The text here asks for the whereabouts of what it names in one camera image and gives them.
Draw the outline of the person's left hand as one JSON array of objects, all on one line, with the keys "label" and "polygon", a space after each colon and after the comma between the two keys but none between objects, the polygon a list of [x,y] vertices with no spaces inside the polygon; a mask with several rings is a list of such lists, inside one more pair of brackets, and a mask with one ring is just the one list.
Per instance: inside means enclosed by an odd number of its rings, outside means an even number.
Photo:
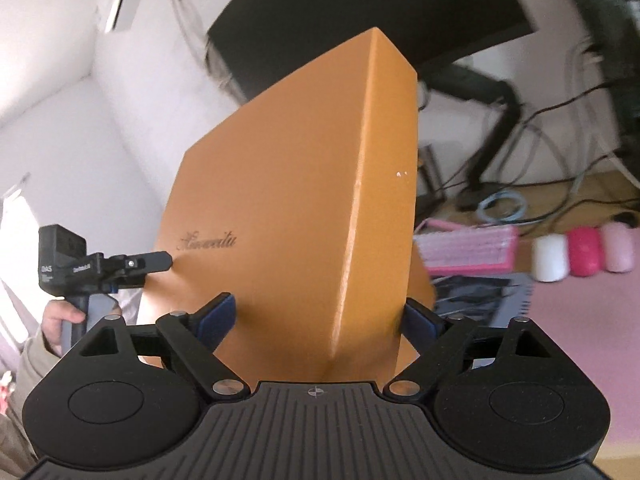
[{"label": "person's left hand", "polygon": [[46,347],[55,356],[62,356],[62,324],[84,322],[86,315],[65,300],[51,300],[43,311],[41,333]]}]

